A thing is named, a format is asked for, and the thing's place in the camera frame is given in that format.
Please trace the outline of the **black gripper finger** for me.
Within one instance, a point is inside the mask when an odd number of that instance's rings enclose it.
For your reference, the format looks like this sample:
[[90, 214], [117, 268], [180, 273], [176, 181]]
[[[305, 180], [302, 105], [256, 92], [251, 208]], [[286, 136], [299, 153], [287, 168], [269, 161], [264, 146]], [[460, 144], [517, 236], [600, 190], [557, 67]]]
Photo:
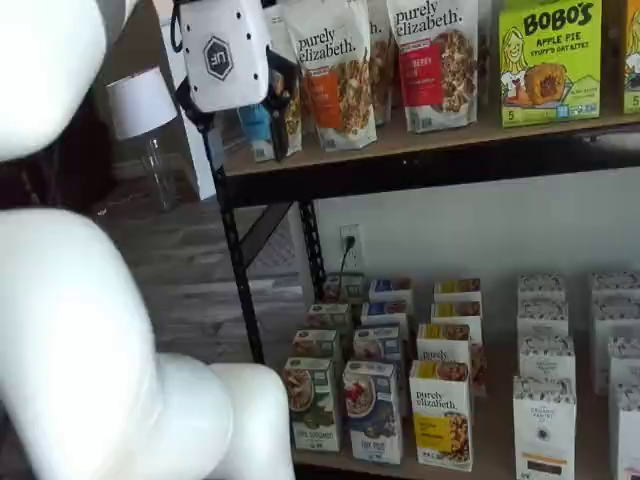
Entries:
[[281, 161], [289, 151], [287, 115], [294, 111], [294, 107], [299, 107], [300, 69], [296, 62], [281, 56], [270, 47], [266, 48], [266, 59], [269, 85], [263, 107], [269, 115], [274, 159]]
[[195, 104], [191, 97], [191, 86], [187, 76], [176, 88], [175, 98], [188, 120], [198, 131], [210, 131], [214, 127], [216, 113], [202, 111]]

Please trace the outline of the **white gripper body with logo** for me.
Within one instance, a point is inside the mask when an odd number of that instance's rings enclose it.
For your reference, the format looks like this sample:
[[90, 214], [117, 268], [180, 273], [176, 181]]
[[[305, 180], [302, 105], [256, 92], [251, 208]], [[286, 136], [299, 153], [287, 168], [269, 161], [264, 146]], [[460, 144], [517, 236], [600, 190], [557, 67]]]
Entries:
[[190, 96], [201, 111], [264, 100], [270, 34], [261, 2], [186, 1], [179, 5], [179, 16]]

